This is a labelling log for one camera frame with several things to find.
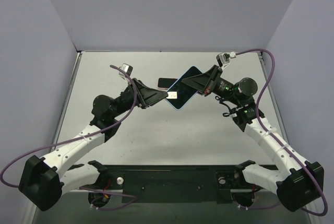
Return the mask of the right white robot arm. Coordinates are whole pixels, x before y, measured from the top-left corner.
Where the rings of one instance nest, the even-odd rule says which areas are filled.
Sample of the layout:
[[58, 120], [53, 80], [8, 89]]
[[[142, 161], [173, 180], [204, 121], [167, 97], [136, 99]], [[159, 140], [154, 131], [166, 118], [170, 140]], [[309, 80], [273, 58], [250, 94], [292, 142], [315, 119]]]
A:
[[182, 79], [203, 96], [214, 93], [220, 103], [235, 105], [229, 110], [233, 122], [251, 137], [276, 165], [266, 169], [254, 161], [236, 166], [233, 181], [239, 187], [255, 184], [277, 195], [289, 211], [296, 211], [322, 197], [324, 169], [299, 155], [273, 128], [255, 103], [257, 83], [243, 78], [233, 84], [221, 78], [222, 70], [214, 65], [207, 72]]

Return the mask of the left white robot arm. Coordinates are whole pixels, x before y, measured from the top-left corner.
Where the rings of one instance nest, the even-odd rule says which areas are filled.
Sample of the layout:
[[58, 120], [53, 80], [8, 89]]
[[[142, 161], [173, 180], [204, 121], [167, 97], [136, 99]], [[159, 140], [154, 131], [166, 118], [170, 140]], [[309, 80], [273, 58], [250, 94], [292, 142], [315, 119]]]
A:
[[111, 139], [121, 125], [116, 118], [134, 107], [146, 109], [162, 101], [167, 92], [145, 86], [133, 78], [117, 98], [99, 95], [93, 101], [92, 121], [75, 137], [41, 158], [33, 155], [24, 166], [19, 182], [23, 193], [39, 210], [53, 207], [63, 194], [84, 185], [102, 188], [107, 183], [106, 170], [97, 162], [79, 168], [74, 164], [89, 151]]

